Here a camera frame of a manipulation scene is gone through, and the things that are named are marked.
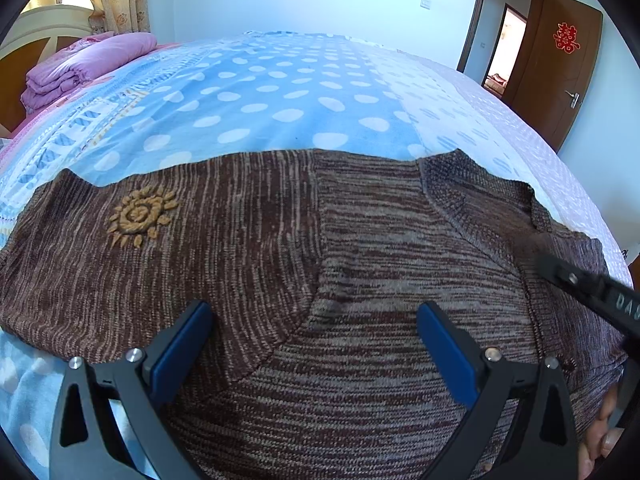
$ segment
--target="silver door handle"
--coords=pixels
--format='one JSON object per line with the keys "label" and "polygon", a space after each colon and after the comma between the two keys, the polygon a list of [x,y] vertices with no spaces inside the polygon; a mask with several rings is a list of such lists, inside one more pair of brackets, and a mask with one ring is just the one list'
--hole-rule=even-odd
{"label": "silver door handle", "polygon": [[571,108],[575,108],[575,105],[578,104],[578,99],[580,98],[580,94],[578,94],[578,92],[576,92],[575,94],[572,94],[571,92],[569,92],[568,90],[564,91],[565,94],[568,94],[569,97],[571,97]]}

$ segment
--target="folded pink quilt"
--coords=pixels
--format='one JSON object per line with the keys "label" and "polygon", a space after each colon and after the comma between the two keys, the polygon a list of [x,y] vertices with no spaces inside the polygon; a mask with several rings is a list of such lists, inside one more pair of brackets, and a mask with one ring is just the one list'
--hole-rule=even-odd
{"label": "folded pink quilt", "polygon": [[91,41],[79,50],[74,49],[71,56],[66,52],[53,60],[49,58],[27,74],[27,89],[21,96],[22,104],[28,113],[46,106],[79,84],[92,81],[148,54],[157,43],[156,37],[149,32],[132,32],[112,35],[98,42]]}

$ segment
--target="finger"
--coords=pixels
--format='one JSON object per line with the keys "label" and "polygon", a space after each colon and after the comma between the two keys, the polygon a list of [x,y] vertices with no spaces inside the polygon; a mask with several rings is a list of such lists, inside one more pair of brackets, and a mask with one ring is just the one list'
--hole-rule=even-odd
{"label": "finger", "polygon": [[611,416],[613,410],[616,409],[616,402],[618,402],[618,385],[614,384],[610,387],[602,399],[602,406],[600,407],[600,413],[598,418],[600,420],[606,420]]}
{"label": "finger", "polygon": [[584,480],[593,471],[593,460],[589,458],[589,451],[584,443],[578,447],[578,480]]}
{"label": "finger", "polygon": [[607,434],[602,439],[602,447],[600,449],[604,458],[611,453],[611,450],[620,439],[620,436],[622,436],[623,431],[624,430],[622,428],[613,428],[612,430],[607,431]]}
{"label": "finger", "polygon": [[596,420],[589,426],[587,433],[584,436],[584,441],[589,451],[589,458],[596,460],[600,456],[600,449],[602,447],[602,439],[607,434],[609,428],[607,427],[606,420]]}

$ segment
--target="door decoration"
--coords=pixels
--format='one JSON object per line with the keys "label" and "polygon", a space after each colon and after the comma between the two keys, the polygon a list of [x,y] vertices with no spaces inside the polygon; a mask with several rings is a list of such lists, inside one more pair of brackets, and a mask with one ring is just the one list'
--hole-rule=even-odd
{"label": "door decoration", "polygon": [[577,35],[578,29],[573,25],[567,25],[566,22],[558,23],[558,30],[554,34],[556,48],[571,54],[574,50],[580,48],[580,43],[575,41]]}

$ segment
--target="screw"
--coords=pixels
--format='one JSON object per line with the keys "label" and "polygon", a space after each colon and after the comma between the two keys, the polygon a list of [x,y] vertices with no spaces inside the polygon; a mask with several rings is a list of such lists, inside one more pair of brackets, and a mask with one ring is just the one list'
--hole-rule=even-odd
{"label": "screw", "polygon": [[553,356],[549,356],[545,359],[545,365],[547,368],[551,368],[552,370],[555,370],[560,366],[560,361],[558,361],[558,359],[556,359]]}
{"label": "screw", "polygon": [[124,358],[130,363],[137,363],[142,359],[145,355],[145,351],[140,348],[132,348],[127,350],[127,353],[124,354]]}
{"label": "screw", "polygon": [[69,359],[69,368],[72,370],[78,370],[78,368],[82,366],[82,363],[84,363],[84,359],[81,357],[72,357]]}
{"label": "screw", "polygon": [[502,359],[502,354],[497,348],[491,346],[484,351],[484,357],[486,357],[488,361],[495,363]]}

